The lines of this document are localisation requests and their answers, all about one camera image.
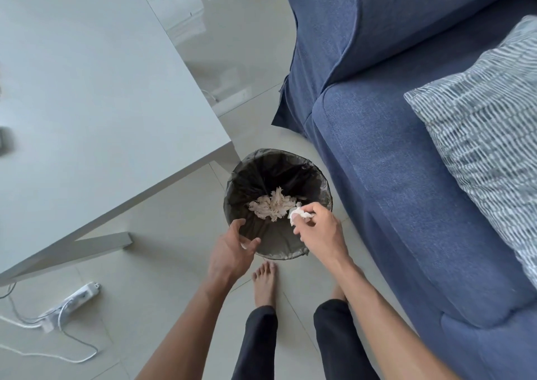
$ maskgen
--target white tissue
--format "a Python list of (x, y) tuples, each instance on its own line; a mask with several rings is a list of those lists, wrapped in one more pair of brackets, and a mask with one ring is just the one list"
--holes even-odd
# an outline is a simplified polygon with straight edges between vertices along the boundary
[(252, 200), (248, 204), (248, 209), (261, 219), (266, 219), (267, 216), (270, 216), (272, 221), (277, 221), (279, 218), (284, 217), (289, 209), (296, 206), (296, 198), (284, 196), (281, 193), (281, 187), (277, 187), (276, 191), (272, 191), (270, 196), (260, 196), (257, 200)]
[(293, 215), (294, 214), (299, 214), (304, 219), (304, 221), (306, 223), (309, 222), (310, 220), (312, 220), (313, 214), (304, 212), (302, 210), (302, 208), (301, 208), (302, 203), (297, 202), (296, 206), (297, 207), (294, 207), (294, 208), (290, 209), (290, 211), (289, 211), (289, 219), (291, 220), (291, 226), (295, 225), (295, 223), (293, 222)]

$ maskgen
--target pant leg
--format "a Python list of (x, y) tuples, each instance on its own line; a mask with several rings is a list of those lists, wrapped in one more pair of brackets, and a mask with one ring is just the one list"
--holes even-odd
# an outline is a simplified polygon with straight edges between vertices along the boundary
[(313, 316), (326, 380), (379, 380), (346, 302), (330, 299)]
[(278, 318), (271, 306), (254, 309), (246, 330), (232, 380), (274, 380), (274, 351)]

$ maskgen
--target hand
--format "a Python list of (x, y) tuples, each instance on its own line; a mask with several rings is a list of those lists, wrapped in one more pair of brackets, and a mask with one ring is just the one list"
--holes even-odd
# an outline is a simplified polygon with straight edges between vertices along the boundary
[(229, 288), (250, 268), (260, 238), (252, 241), (238, 233), (245, 219), (232, 221), (228, 231), (218, 237), (209, 261), (208, 280)]
[(343, 238), (341, 222), (319, 202), (304, 205), (302, 209), (315, 214), (308, 224), (300, 215), (293, 215), (296, 226), (293, 233), (300, 234), (300, 240), (306, 247), (334, 273), (333, 269), (338, 263), (351, 260)]

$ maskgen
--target trash can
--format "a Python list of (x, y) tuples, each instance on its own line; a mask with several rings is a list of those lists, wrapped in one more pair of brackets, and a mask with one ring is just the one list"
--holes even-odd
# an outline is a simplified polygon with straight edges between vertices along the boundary
[(291, 152), (263, 148), (249, 154), (233, 170), (225, 190), (224, 213), (228, 224), (246, 219), (240, 234), (250, 240), (261, 238), (258, 255), (291, 260), (309, 251), (293, 234), (287, 216), (276, 221), (270, 217), (261, 219), (248, 208), (251, 201), (270, 195), (278, 187), (302, 205), (319, 202), (332, 210), (328, 181), (313, 162)]

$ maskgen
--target blue sofa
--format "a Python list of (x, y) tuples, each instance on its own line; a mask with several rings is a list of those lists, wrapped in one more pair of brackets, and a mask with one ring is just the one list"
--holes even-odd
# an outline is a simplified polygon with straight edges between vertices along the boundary
[(537, 0), (289, 0), (273, 124), (313, 142), (424, 342), (465, 379), (537, 379), (537, 290), (403, 94), (464, 71)]

